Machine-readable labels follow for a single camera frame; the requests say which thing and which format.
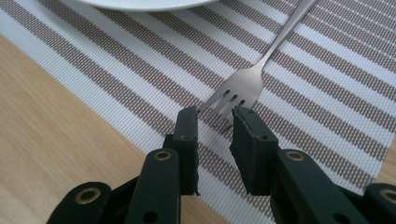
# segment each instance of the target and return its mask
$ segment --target table surface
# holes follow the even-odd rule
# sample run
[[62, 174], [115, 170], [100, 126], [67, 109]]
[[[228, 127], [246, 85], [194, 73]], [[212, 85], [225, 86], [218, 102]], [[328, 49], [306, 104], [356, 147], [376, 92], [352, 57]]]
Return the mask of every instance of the table surface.
[[[2, 36], [0, 52], [0, 223], [43, 223], [73, 187], [139, 175], [144, 153]], [[396, 138], [377, 182], [395, 169]], [[181, 208], [183, 223], [225, 222], [195, 196]]]

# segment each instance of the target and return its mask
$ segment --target silver fork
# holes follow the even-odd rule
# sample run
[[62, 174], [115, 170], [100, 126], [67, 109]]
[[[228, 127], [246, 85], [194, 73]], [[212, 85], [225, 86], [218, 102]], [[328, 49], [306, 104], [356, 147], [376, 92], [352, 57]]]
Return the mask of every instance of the silver fork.
[[[198, 107], [198, 112], [208, 109], [220, 97], [222, 99], [217, 104], [216, 108], [212, 110], [206, 117], [211, 119], [223, 107], [220, 117], [215, 121], [213, 126], [217, 126], [222, 120], [226, 119], [236, 105], [251, 108], [253, 103], [257, 100], [262, 92], [262, 68], [272, 56], [277, 47], [293, 30], [294, 26], [304, 17], [308, 10], [315, 4], [317, 0], [301, 0], [300, 4], [291, 14], [290, 18], [283, 26], [279, 35], [275, 38], [268, 51], [262, 59], [252, 67], [240, 69], [234, 72], [227, 80], [225, 80], [220, 87], [210, 96], [210, 98]], [[228, 130], [233, 126], [231, 120], [228, 121], [223, 131]]]

